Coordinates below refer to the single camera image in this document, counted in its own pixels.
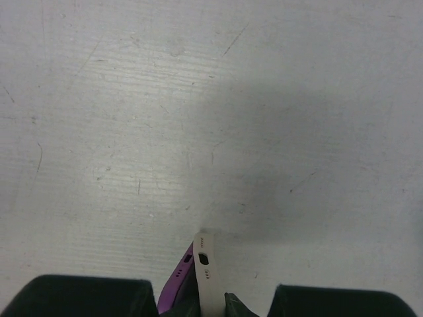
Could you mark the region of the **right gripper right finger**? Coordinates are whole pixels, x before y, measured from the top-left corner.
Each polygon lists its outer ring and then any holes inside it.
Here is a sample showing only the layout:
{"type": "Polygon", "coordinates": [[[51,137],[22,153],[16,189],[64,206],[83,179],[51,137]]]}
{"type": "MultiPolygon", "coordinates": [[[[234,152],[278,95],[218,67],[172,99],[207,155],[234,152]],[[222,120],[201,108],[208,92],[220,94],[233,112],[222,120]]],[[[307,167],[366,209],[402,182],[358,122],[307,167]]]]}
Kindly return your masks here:
{"type": "Polygon", "coordinates": [[[415,316],[397,295],[384,291],[278,285],[267,316],[415,316]]]}

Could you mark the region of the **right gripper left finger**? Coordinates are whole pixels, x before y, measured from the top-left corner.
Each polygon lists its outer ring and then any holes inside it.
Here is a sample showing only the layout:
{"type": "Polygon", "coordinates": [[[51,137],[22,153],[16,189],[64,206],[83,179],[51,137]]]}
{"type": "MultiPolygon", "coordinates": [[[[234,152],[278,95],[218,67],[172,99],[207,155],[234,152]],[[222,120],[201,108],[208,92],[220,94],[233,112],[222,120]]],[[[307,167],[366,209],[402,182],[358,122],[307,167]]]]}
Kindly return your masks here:
{"type": "Polygon", "coordinates": [[[27,283],[2,316],[197,316],[191,297],[160,314],[153,288],[142,279],[41,275],[27,283]]]}

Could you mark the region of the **beige cased phone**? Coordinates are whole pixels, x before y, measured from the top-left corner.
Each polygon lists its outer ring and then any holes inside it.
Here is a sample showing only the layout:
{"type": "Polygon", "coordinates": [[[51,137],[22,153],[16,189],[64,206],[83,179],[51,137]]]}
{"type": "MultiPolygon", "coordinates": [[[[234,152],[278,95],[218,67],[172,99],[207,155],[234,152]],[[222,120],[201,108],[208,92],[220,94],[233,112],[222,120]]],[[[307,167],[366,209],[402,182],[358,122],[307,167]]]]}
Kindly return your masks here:
{"type": "Polygon", "coordinates": [[[214,237],[198,232],[193,254],[201,316],[225,316],[225,296],[214,258],[214,237]]]}

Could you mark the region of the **purple phone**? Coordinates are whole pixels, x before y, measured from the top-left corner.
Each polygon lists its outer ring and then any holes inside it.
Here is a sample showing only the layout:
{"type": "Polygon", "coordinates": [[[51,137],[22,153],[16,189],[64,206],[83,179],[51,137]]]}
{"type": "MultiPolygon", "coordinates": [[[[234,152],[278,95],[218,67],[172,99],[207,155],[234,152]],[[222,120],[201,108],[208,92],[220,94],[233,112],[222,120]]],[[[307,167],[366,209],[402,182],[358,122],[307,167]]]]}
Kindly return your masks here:
{"type": "Polygon", "coordinates": [[[191,244],[161,291],[157,302],[160,315],[169,312],[187,297],[189,288],[194,284],[194,275],[193,244],[191,244]]]}

